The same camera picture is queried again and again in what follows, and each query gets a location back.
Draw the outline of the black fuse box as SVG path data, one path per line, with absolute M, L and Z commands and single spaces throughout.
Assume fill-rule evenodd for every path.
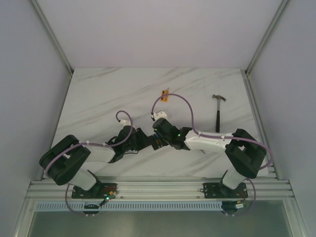
M 154 150 L 158 150 L 164 146 L 166 146 L 165 141 L 157 134 L 152 135 L 151 146 Z

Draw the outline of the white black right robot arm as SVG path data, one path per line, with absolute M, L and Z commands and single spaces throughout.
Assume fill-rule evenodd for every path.
M 164 118 L 156 120 L 153 129 L 159 139 L 177 150 L 205 150 L 225 154 L 232 167 L 223 174 L 218 189 L 226 198 L 235 193 L 247 178 L 257 177 L 267 154 L 266 149 L 243 129 L 217 139 L 216 134 L 195 133 L 190 127 L 178 129 Z

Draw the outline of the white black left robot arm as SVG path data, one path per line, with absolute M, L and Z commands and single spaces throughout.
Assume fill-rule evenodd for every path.
M 147 136 L 140 128 L 131 129 L 130 126 L 125 126 L 118 136 L 111 138 L 105 145 L 114 146 L 114 154 L 110 158 L 110 163 L 114 163 L 125 154 L 132 151 L 137 153 L 150 146 L 152 142 L 153 136 Z M 39 165 L 43 169 L 48 169 L 46 175 L 57 185 L 64 185 L 75 177 L 82 165 L 91 157 L 91 149 L 81 145 L 75 136 L 68 135 L 40 158 Z

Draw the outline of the orange fuse holder block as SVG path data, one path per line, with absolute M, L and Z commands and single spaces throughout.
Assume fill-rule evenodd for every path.
M 168 94 L 169 94 L 169 88 L 163 90 L 162 93 L 161 93 L 160 101 L 167 102 L 168 101 Z

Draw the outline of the aluminium mounting rail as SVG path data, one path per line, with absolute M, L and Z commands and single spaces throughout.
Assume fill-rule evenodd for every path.
M 204 198 L 203 183 L 218 182 L 212 178 L 184 177 L 101 177 L 101 182 L 116 183 L 118 200 L 201 200 Z M 258 200 L 294 199 L 294 192 L 288 180 L 258 178 L 246 181 L 249 198 L 254 194 Z M 26 200 L 63 200 L 66 185 L 58 186 L 52 179 L 32 181 L 28 187 Z

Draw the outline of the black handled claw hammer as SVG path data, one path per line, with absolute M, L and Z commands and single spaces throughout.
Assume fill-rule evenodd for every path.
M 216 116 L 216 132 L 219 133 L 220 132 L 220 103 L 221 101 L 226 102 L 226 98 L 224 98 L 221 95 L 212 95 L 212 98 L 217 100 L 217 116 Z

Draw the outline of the aluminium corner frame post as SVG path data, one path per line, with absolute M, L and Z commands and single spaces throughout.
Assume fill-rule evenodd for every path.
M 52 27 L 50 26 L 50 23 L 45 16 L 44 11 L 42 10 L 39 2 L 37 0 L 29 0 L 29 3 L 31 5 L 31 8 L 33 9 L 35 15 L 37 16 L 40 24 L 43 27 L 43 30 L 45 31 L 51 45 L 53 46 L 55 52 L 57 53 L 59 59 L 61 60 L 62 64 L 64 65 L 65 69 L 69 73 L 69 75 L 73 75 L 74 69 L 72 68 L 64 50 L 62 49 L 61 44 L 59 43 Z

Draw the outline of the right aluminium frame post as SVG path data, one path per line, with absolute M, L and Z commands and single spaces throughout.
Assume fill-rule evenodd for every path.
M 255 50 L 254 55 L 252 56 L 246 70 L 245 70 L 245 74 L 247 76 L 249 76 L 251 74 L 251 72 L 253 71 L 253 69 L 255 68 L 258 60 L 260 59 L 260 56 L 262 55 L 264 49 L 266 48 L 266 46 L 268 45 L 271 37 L 273 36 L 274 32 L 276 31 L 283 15 L 285 14 L 287 8 L 289 7 L 291 3 L 291 0 L 282 0 L 272 18 L 272 20 L 270 21 L 268 28 L 266 29 L 258 47 Z

